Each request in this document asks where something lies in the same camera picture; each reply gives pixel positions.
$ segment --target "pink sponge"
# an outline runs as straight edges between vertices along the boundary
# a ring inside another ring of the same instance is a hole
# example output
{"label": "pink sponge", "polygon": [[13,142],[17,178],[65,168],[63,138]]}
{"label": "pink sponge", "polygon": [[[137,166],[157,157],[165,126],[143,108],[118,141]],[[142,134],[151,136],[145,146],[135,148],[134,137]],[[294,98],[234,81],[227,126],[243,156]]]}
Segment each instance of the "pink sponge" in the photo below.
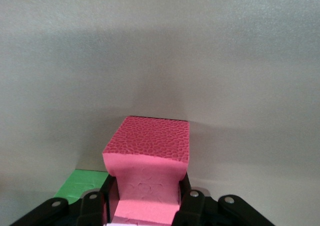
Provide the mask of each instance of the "pink sponge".
{"label": "pink sponge", "polygon": [[170,225],[189,162],[189,123],[129,116],[103,151],[103,160],[118,182],[116,217]]}

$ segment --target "screw head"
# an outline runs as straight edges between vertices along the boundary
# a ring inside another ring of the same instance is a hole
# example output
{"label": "screw head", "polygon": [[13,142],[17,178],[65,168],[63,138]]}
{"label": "screw head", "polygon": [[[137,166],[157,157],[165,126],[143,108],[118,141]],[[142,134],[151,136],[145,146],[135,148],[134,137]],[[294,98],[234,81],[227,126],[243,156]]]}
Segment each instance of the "screw head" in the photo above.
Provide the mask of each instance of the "screw head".
{"label": "screw head", "polygon": [[197,191],[195,191],[195,190],[192,190],[191,192],[190,192],[190,196],[192,196],[192,197],[198,197],[199,196],[199,193],[197,192]]}
{"label": "screw head", "polygon": [[53,202],[53,204],[51,205],[52,207],[57,207],[57,206],[59,206],[61,204],[61,202],[60,201],[55,201],[55,202]]}
{"label": "screw head", "polygon": [[225,197],[224,201],[227,202],[228,204],[233,204],[235,202],[235,200],[229,196]]}
{"label": "screw head", "polygon": [[90,195],[90,196],[89,196],[89,199],[93,200],[93,199],[95,199],[96,197],[97,197],[97,195],[96,195],[96,194],[93,194],[93,195]]}

